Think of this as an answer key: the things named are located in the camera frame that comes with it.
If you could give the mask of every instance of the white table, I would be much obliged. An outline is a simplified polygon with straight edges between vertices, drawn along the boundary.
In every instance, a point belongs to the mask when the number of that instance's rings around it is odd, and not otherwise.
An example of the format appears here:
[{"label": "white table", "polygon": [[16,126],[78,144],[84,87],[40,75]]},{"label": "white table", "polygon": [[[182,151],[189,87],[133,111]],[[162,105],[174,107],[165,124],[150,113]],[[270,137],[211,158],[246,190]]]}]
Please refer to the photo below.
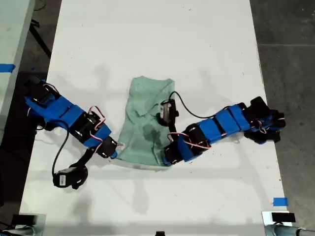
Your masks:
[{"label": "white table", "polygon": [[[100,106],[118,139],[133,77],[171,78],[195,113],[265,99],[248,0],[63,0],[48,81],[87,110]],[[198,119],[178,102],[179,130]],[[283,197],[273,143],[242,136],[192,163],[136,170],[94,156],[78,191],[52,184],[64,130],[36,136],[21,213],[47,215],[44,235],[262,236],[261,211]],[[56,170],[85,148],[70,138]]]},{"label": "white table", "polygon": [[12,73],[0,73],[0,143],[34,4],[34,0],[0,1],[0,63],[16,66]]}]

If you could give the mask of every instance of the gray floor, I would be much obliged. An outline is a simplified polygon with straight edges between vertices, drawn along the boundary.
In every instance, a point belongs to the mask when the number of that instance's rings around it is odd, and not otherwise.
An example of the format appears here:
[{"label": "gray floor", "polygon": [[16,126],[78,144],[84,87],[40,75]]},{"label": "gray floor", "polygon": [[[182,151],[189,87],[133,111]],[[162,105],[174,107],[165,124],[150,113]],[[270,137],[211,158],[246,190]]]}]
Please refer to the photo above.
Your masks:
[{"label": "gray floor", "polygon": [[[61,0],[37,0],[36,7],[43,2],[46,7],[33,19],[52,48]],[[299,226],[315,229],[315,2],[251,0],[251,5],[268,104],[284,112],[287,122],[276,149],[289,210]],[[29,34],[20,70],[47,72],[48,66]]]}]

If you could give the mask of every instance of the blue tape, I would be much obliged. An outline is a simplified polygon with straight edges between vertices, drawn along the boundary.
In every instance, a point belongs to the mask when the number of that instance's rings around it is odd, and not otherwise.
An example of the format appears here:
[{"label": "blue tape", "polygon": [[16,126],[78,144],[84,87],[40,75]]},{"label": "blue tape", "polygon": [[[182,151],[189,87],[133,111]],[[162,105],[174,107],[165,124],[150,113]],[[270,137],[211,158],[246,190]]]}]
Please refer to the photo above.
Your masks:
[{"label": "blue tape", "polygon": [[274,198],[274,207],[287,207],[288,205],[287,198]]},{"label": "blue tape", "polygon": [[12,73],[14,70],[15,65],[14,64],[0,64],[0,73]]}]

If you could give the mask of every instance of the green towel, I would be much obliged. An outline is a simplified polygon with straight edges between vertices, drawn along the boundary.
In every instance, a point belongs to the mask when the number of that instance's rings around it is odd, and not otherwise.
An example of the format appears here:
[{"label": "green towel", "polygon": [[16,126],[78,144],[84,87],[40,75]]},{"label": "green towel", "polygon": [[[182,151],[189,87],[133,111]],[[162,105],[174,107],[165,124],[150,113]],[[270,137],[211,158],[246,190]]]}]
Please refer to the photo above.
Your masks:
[{"label": "green towel", "polygon": [[118,142],[117,159],[150,166],[164,166],[163,148],[169,144],[168,127],[160,125],[156,114],[160,103],[174,91],[171,79],[133,78],[126,105],[126,118]]}]

